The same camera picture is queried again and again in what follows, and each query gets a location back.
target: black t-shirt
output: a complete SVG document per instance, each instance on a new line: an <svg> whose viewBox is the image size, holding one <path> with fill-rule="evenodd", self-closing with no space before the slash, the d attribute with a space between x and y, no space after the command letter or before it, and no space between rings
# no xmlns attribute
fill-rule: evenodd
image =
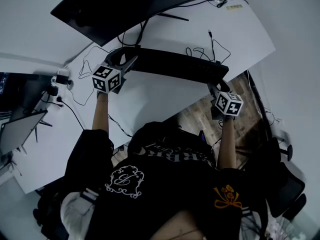
<svg viewBox="0 0 320 240"><path fill-rule="evenodd" d="M128 157L113 168L113 144L103 130L85 130L68 160L65 195L99 190L87 240L147 240L172 216L188 210L210 239L238 239L247 209L241 172L216 169L198 136L146 124L132 138Z"/></svg>

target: black keyboard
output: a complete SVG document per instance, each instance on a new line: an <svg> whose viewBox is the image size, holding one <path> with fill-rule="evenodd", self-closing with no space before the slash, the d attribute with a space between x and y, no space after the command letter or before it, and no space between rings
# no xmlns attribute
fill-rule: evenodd
<svg viewBox="0 0 320 240"><path fill-rule="evenodd" d="M126 61L138 56L131 70L200 83L217 85L228 73L229 68L205 59L174 52L137 47L123 47Z"/></svg>

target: monitor screen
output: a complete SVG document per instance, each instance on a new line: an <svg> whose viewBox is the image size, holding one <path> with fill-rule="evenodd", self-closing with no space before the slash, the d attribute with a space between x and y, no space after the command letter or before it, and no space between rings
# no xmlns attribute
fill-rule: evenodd
<svg viewBox="0 0 320 240"><path fill-rule="evenodd" d="M103 46L146 19L190 1L63 0L51 14Z"/></svg>
<svg viewBox="0 0 320 240"><path fill-rule="evenodd" d="M29 116L9 121L1 125L0 151L4 155L22 146L47 110L32 113Z"/></svg>

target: forearm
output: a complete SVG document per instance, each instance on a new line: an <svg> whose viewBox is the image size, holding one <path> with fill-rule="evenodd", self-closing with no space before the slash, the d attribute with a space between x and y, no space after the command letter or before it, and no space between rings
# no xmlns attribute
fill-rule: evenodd
<svg viewBox="0 0 320 240"><path fill-rule="evenodd" d="M223 123L221 144L218 156L218 169L236 168L236 145L234 120L229 118Z"/></svg>
<svg viewBox="0 0 320 240"><path fill-rule="evenodd" d="M109 133L108 94L101 92L96 101L92 130L104 130Z"/></svg>

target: desk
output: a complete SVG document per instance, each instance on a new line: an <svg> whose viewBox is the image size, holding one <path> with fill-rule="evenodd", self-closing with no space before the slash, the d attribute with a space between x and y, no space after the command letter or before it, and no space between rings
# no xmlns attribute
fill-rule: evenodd
<svg viewBox="0 0 320 240"><path fill-rule="evenodd" d="M227 10L226 6L231 5L242 5L243 8ZM213 38L231 52L231 56L224 62L224 65L229 67L224 78L227 82L275 50L260 21L243 0L228 0L222 8L205 2L192 7L174 8L166 13L187 18L189 21L152 17L143 32L141 46L180 54L185 54L186 47L202 47L205 53L213 58L208 34L208 30L211 30ZM128 30L125 43L135 43L139 33L140 25ZM80 103L84 103L92 92L91 78L78 79L78 76L84 56L93 46L94 44L84 50L67 66L74 81L74 98ZM110 51L118 47L120 44L115 38L103 48ZM228 55L218 45L214 51L219 61ZM91 69L100 64L106 55L106 52L93 48L86 56ZM126 74L125 78L127 81L120 93L109 94L109 114L131 135L145 123L164 121L209 94L205 84L179 78L135 71ZM89 98L86 106L76 104L68 91L65 102L74 109L82 125L90 129L97 102L96 92ZM48 111L44 120L53 127L39 125L38 144L34 134L31 134L24 145L28 154L14 155L14 161L22 176L17 171L14 174L25 193L64 175L69 155L82 131L67 107L50 105ZM131 139L112 121L109 122L109 131L115 148Z"/></svg>

